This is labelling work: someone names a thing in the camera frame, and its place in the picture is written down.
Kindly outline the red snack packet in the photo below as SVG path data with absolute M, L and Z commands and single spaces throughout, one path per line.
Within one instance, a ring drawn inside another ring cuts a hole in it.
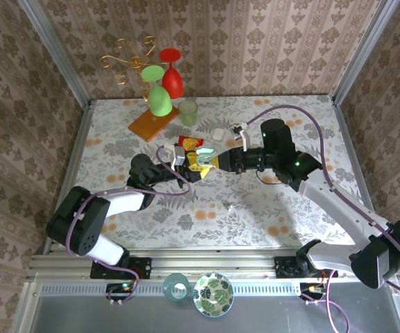
M 204 139 L 196 137 L 188 137 L 181 135 L 178 138 L 178 146 L 181 146 L 185 151 L 194 151 L 197 147 L 203 145 Z

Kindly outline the green plastic tumbler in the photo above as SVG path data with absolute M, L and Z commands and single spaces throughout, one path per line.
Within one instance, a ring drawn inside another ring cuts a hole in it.
M 178 112 L 183 125 L 193 126 L 197 121 L 198 105 L 196 101 L 186 99 L 178 105 Z

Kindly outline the green wine glass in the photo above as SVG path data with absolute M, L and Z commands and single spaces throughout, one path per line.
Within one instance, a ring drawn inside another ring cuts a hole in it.
M 142 79 L 151 85 L 147 97 L 151 113 L 164 117 L 172 111 L 172 101 L 169 93 L 158 82 L 165 75 L 165 70 L 159 65 L 150 65 L 142 70 Z

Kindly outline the red wine glass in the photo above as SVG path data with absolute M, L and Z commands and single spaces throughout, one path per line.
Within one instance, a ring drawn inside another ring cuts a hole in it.
M 174 48 L 163 49 L 160 52 L 160 59 L 169 65 L 162 78 L 162 87 L 167 90 L 171 99 L 181 98 L 184 93 L 183 79 L 174 67 L 180 58 L 181 52 Z

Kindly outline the teal glass cup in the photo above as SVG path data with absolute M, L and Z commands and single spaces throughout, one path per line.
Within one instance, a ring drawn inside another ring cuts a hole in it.
M 166 277 L 162 289 L 168 300 L 179 302 L 188 296 L 190 284 L 183 274 L 172 273 Z

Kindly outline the leaf pattern bowl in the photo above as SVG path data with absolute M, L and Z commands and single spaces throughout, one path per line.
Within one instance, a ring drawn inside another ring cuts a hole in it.
M 234 302 L 234 289 L 230 280 L 221 273 L 202 275 L 192 290 L 194 306 L 204 316 L 219 318 Z

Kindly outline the grey metal shelf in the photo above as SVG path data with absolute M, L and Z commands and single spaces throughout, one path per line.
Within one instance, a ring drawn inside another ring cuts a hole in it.
M 43 282 L 24 286 L 10 333 L 400 333 L 400 294 L 334 280 L 332 316 L 299 296 L 235 296 L 231 309 L 208 318 L 193 299 L 134 296 L 111 305 L 106 296 L 40 297 Z

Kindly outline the aluminium table side rail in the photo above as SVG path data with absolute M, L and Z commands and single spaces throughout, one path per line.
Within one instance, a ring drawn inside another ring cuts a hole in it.
M 78 199 L 78 194 L 71 194 L 70 199 L 67 199 L 72 188 L 75 186 L 78 168 L 81 163 L 82 154 L 84 151 L 85 141 L 88 137 L 92 116 L 96 103 L 90 101 L 83 111 L 81 123 L 78 128 L 72 153 L 69 157 L 69 162 L 66 168 L 65 177 L 58 195 L 58 201 L 52 218 L 47 224 L 46 234 L 47 239 L 44 243 L 42 251 L 43 255 L 48 255 L 51 252 L 52 245 L 58 243 L 65 245 L 66 236 L 69 226 L 72 222 L 74 213 L 74 201 Z
M 342 137 L 344 139 L 345 146 L 347 148 L 347 153 L 352 165 L 353 173 L 355 175 L 356 182 L 358 184 L 360 197 L 362 198 L 363 204 L 371 211 L 374 211 L 374 206 L 372 200 L 370 198 L 368 188 L 360 167 L 360 163 L 358 161 L 358 156 L 356 154 L 356 150 L 354 148 L 349 129 L 347 123 L 345 121 L 342 109 L 338 103 L 334 100 L 331 100 L 333 108 L 335 110 L 335 115 L 342 133 Z

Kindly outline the long aluminium base rail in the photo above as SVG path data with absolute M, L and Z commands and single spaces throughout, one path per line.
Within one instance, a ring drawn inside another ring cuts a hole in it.
M 252 282 L 276 277 L 274 258 L 293 256 L 295 248 L 231 246 L 224 248 L 143 248 L 131 249 L 132 257 L 151 258 L 151 281 L 161 281 L 179 272 L 192 282 L 208 272 L 222 272 L 230 279 Z M 65 249 L 52 245 L 46 255 L 34 255 L 26 279 L 29 282 L 86 282 L 92 261 L 70 257 Z

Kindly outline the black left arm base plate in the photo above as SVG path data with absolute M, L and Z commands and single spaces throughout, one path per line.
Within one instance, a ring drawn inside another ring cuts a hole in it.
M 141 280 L 150 279 L 150 257 L 129 257 L 122 262 L 122 266 L 125 266 L 129 270 L 135 271 Z M 90 271 L 90 278 L 95 280 L 133 280 L 135 277 L 131 273 L 112 270 L 93 262 Z

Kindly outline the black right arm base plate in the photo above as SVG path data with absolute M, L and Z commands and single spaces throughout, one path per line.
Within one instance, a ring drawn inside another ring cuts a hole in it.
M 328 277 L 329 269 L 318 270 L 307 259 L 295 256 L 274 257 L 277 278 L 322 278 Z

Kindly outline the aluminium frame post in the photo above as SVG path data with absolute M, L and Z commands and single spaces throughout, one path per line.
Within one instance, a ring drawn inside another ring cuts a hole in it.
M 66 54 L 64 44 L 60 41 L 57 32 L 54 31 L 38 0 L 18 0 L 18 2 L 40 36 L 74 98 L 85 109 L 90 104 L 91 98 L 86 92 L 70 57 Z
M 397 9 L 399 2 L 400 0 L 380 1 L 372 20 L 361 37 L 360 42 L 340 79 L 340 82 L 337 84 L 337 87 L 332 94 L 332 101 L 335 105 L 340 105 L 349 93 L 349 90 L 354 84 L 356 78 L 360 75 L 361 69 L 378 42 L 379 37 Z

